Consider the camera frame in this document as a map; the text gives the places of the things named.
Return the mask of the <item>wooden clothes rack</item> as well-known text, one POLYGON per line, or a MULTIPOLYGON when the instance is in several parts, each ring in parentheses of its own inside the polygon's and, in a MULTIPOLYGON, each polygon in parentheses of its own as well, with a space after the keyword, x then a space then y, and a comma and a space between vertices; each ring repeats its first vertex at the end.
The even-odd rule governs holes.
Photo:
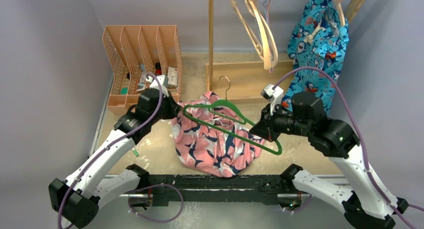
POLYGON ((292 70, 293 61, 286 53, 280 57, 273 73, 265 72, 260 61, 213 62, 214 56, 214 0, 208 0, 208 63, 206 69, 206 89, 219 95, 225 92, 220 76, 230 79, 229 100, 233 103, 257 103, 262 100, 259 90, 277 76, 282 77, 292 70))

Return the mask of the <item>pink bottle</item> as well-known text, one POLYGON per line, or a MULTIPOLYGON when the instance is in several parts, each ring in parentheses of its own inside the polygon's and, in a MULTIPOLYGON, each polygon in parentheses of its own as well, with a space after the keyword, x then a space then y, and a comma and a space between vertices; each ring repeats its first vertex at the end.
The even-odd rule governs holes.
POLYGON ((163 73, 162 73, 162 66, 161 66, 161 63, 160 62, 156 62, 155 64, 154 64, 154 74, 156 75, 156 76, 160 76, 160 75, 162 75, 163 73))

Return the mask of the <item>pink shark print shorts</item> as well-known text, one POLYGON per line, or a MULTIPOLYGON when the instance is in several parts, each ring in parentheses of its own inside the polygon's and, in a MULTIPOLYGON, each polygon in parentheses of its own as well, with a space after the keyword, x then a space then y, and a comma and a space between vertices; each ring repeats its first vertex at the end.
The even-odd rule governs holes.
POLYGON ((242 172, 261 155, 262 148, 253 145, 252 140, 263 145, 265 141, 248 132, 238 122, 232 121, 237 115, 229 108, 217 108, 219 115, 206 108, 188 108, 194 118, 230 131, 224 133, 213 127, 197 124, 182 112, 172 119, 172 137, 176 154, 189 168, 217 177, 231 178, 242 172))

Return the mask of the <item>small white box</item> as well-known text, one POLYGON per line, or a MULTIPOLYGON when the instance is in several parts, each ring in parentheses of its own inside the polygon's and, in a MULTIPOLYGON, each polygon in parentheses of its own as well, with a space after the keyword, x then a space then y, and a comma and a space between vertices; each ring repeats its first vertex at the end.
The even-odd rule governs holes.
POLYGON ((178 79, 179 79, 178 69, 169 66, 167 70, 167 78, 168 78, 167 87, 170 89, 176 89, 178 87, 178 79))

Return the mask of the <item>white tube in organizer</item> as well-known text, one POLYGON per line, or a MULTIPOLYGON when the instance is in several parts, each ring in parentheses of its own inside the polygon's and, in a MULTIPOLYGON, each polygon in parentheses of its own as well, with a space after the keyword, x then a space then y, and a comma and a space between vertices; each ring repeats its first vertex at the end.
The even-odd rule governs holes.
POLYGON ((144 64, 143 64, 143 63, 141 63, 141 64, 139 65, 139 67, 140 67, 140 69, 141 69, 141 71, 142 71, 142 74, 146 75, 146 74, 147 74, 147 71, 146 71, 146 68, 145 68, 144 64))

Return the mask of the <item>green plastic hanger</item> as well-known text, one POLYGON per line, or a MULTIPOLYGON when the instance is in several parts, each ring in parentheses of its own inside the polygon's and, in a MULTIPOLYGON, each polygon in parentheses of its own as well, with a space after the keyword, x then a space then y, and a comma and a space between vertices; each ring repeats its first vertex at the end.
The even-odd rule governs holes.
POLYGON ((239 108, 234 103, 232 103, 232 102, 230 102, 228 100, 228 90, 231 88, 231 81, 225 75, 220 76, 219 77, 219 80, 221 78, 225 78, 227 80, 227 82, 228 82, 228 87, 225 90, 225 99, 218 99, 217 101, 215 101, 215 102, 213 102, 211 104, 199 104, 199 103, 197 103, 197 104, 187 104, 187 105, 185 105, 182 108, 183 115, 185 117, 187 117, 188 119, 190 119, 191 121, 197 123, 197 124, 208 126, 208 127, 213 128, 213 129, 216 129, 216 130, 218 130, 218 131, 220 131, 220 132, 222 132, 224 134, 228 134, 230 136, 233 136, 234 138, 237 138, 237 139, 239 139, 239 140, 241 140, 243 142, 249 143, 249 144, 251 144, 253 146, 257 146, 257 147, 259 147, 259 148, 261 148, 261 149, 263 149, 263 150, 265 150, 265 151, 267 151, 267 152, 269 152, 271 154, 274 154, 276 156, 281 155, 283 153, 283 148, 282 148, 281 144, 277 140, 275 141, 275 144, 277 146, 277 150, 273 150, 271 148, 268 148, 268 147, 266 147, 266 146, 264 146, 262 144, 259 144, 259 143, 255 142, 255 141, 253 141, 252 139, 249 139, 249 138, 246 138, 246 137, 242 137, 241 135, 237 135, 235 132, 232 132, 232 131, 229 131, 229 130, 225 130, 225 129, 223 129, 223 128, 215 125, 215 124, 211 124, 211 123, 209 123, 207 121, 204 121, 204 120, 195 118, 192 113, 189 113, 188 112, 188 109, 191 109, 191 108, 195 108, 195 109, 207 109, 208 112, 210 112, 210 113, 212 113, 214 115, 221 116, 221 117, 223 117, 225 119, 228 119, 228 120, 230 120, 232 122, 236 122, 236 123, 239 123, 241 125, 246 125, 246 124, 249 124, 251 126, 254 126, 255 125, 251 120, 249 120, 247 117, 245 117, 242 114, 242 112, 239 110, 239 108), (235 113, 235 115, 237 116, 237 118, 230 117, 230 116, 228 116, 226 114, 216 112, 216 109, 217 108, 229 109, 229 110, 231 110, 232 112, 235 113))

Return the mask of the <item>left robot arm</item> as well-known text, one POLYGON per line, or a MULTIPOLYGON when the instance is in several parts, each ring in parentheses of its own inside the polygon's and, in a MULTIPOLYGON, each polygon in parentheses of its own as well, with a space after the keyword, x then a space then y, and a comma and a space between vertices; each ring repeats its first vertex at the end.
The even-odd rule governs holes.
POLYGON ((150 174, 136 164, 106 179, 106 174, 128 151, 134 149, 152 126, 173 119, 180 107, 163 86, 149 88, 138 97, 110 131, 105 142, 66 179, 54 179, 48 186, 52 208, 58 213, 57 227, 86 227, 99 210, 127 192, 142 194, 155 187, 150 174))

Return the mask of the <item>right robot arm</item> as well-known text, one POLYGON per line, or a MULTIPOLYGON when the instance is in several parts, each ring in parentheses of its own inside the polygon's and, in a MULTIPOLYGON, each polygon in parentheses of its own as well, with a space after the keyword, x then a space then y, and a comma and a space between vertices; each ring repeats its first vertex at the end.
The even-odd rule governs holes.
POLYGON ((323 180, 301 166, 291 164, 280 176, 288 193, 309 193, 343 213, 356 229, 392 229, 392 215, 404 213, 408 202, 394 196, 365 161, 362 145, 352 127, 329 118, 322 100, 311 92, 296 93, 292 112, 272 111, 267 105, 250 133, 268 141, 280 134, 304 136, 310 145, 333 162, 349 183, 349 188, 323 180))

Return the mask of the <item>green white marker pen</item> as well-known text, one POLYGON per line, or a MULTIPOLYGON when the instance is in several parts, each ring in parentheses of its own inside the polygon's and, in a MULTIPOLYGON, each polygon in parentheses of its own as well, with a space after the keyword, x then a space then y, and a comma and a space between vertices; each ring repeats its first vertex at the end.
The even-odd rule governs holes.
POLYGON ((138 153, 138 151, 136 150, 136 149, 132 149, 132 151, 133 151, 133 154, 136 156, 136 157, 138 157, 139 156, 139 153, 138 153))

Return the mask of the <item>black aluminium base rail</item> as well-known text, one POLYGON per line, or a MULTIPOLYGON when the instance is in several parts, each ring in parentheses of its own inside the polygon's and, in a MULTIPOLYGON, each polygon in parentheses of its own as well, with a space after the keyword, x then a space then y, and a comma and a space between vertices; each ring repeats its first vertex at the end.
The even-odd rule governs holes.
POLYGON ((262 203, 287 206, 291 201, 306 201, 305 192, 298 193, 281 185, 278 174, 238 175, 222 178, 204 174, 151 174, 151 185, 168 184, 177 188, 182 196, 169 188, 154 188, 151 193, 154 207, 165 207, 170 202, 225 202, 262 203))

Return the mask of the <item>orange plastic file organizer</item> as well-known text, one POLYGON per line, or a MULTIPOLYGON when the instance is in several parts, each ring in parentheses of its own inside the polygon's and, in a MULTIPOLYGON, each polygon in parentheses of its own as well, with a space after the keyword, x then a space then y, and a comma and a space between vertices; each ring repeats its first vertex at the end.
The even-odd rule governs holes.
POLYGON ((165 76, 168 67, 176 68, 178 86, 167 88, 176 102, 181 100, 183 60, 176 25, 107 25, 102 41, 113 71, 109 112, 123 115, 149 87, 140 64, 144 64, 147 73, 154 74, 155 63, 159 62, 165 76))

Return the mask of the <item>blue shark print shorts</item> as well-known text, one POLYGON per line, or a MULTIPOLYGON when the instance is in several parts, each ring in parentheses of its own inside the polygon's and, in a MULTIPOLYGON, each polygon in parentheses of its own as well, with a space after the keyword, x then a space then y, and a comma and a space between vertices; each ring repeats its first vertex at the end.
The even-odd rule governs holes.
POLYGON ((281 105, 292 110, 296 93, 310 92, 321 98, 330 113, 336 87, 327 76, 338 81, 349 43, 348 25, 342 25, 333 0, 309 0, 294 27, 287 53, 297 71, 282 98, 281 105))

